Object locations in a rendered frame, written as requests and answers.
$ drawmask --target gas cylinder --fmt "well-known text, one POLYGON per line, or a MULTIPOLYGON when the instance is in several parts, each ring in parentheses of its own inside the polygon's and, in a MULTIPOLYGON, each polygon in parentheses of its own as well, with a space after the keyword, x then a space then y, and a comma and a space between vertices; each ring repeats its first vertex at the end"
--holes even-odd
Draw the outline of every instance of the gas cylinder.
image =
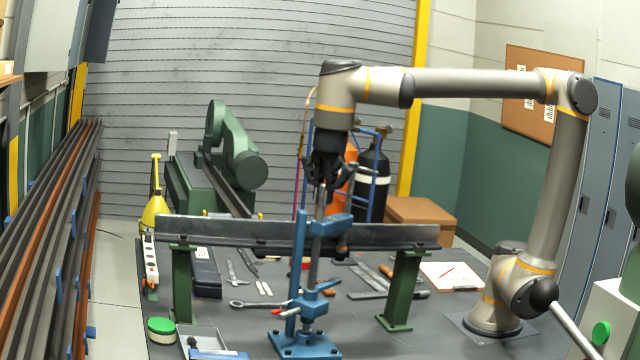
MULTIPOLYGON (((375 153, 376 138, 374 137, 374 141, 369 145, 369 150, 363 151, 358 155, 358 164, 361 167, 372 170, 375 153)), ((353 195, 368 200, 373 176, 371 176, 371 173, 366 173, 366 171, 361 169, 356 173, 355 180, 356 184, 353 189, 353 195)), ((382 223, 384 220, 384 209, 387 206, 389 184, 391 184, 389 158, 380 151, 378 157, 378 176, 376 178, 376 188, 373 195, 373 210, 371 212, 372 223, 382 223)), ((353 215, 353 221, 361 223, 367 222, 367 204, 353 199, 351 214, 353 215)))

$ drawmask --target corrugated metal wall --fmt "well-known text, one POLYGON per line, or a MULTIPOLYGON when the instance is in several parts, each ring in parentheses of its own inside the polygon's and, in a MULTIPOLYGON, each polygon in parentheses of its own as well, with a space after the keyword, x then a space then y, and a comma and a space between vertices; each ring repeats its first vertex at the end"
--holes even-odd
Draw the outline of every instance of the corrugated metal wall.
MULTIPOLYGON (((256 211, 290 218, 304 102, 317 84, 320 64, 353 58, 366 65, 409 66, 415 5, 410 0, 123 2, 107 63, 90 66, 84 100, 83 116, 101 117, 106 125, 99 145, 105 159, 101 214, 141 216, 151 153, 165 151, 169 130, 178 131, 179 151, 195 150, 207 104, 216 98, 226 101, 269 164, 256 211)), ((358 105, 357 113, 370 129, 387 124, 396 129, 383 144, 392 160, 393 194, 405 113, 371 105, 358 105)), ((370 142, 358 140, 361 146, 370 142)))

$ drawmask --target orange gas cylinder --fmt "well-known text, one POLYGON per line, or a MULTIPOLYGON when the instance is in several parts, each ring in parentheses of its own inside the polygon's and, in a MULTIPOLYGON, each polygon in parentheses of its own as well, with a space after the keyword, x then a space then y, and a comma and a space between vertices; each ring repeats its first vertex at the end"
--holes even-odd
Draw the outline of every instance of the orange gas cylinder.
MULTIPOLYGON (((344 162, 348 164, 350 161, 358 161, 358 149, 356 149, 355 146, 351 145, 351 142, 347 142, 347 150, 344 152, 344 162)), ((349 186, 349 183, 346 183, 342 187, 342 189, 340 189, 340 191, 346 193, 348 186, 349 186)), ((331 205, 327 206, 327 208, 325 209, 325 216, 344 212, 344 201, 345 201, 344 195, 334 193, 333 202, 331 203, 331 205)))

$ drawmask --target green support leg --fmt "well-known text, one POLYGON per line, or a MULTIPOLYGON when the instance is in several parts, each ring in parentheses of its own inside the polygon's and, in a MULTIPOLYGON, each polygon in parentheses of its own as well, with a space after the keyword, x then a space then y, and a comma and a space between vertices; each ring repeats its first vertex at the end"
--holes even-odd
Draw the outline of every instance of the green support leg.
POLYGON ((173 271, 173 313, 175 322, 191 324, 191 251, 198 249, 195 245, 179 246, 169 244, 171 249, 171 266, 173 271))
POLYGON ((384 314, 376 315, 378 322, 390 333, 413 330, 407 318, 423 256, 431 256, 431 252, 398 251, 396 254, 384 314))

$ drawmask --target green lid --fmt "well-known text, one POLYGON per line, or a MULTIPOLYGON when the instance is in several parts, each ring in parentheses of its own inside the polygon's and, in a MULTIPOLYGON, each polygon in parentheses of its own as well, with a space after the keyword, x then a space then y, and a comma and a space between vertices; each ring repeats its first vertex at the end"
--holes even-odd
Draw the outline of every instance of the green lid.
POLYGON ((611 336, 611 326, 606 321, 600 321, 593 327, 591 341, 594 345, 600 346, 609 340, 609 336, 611 336))
POLYGON ((151 317, 147 320, 149 330, 160 335, 171 335, 176 332, 176 324, 162 317, 151 317))

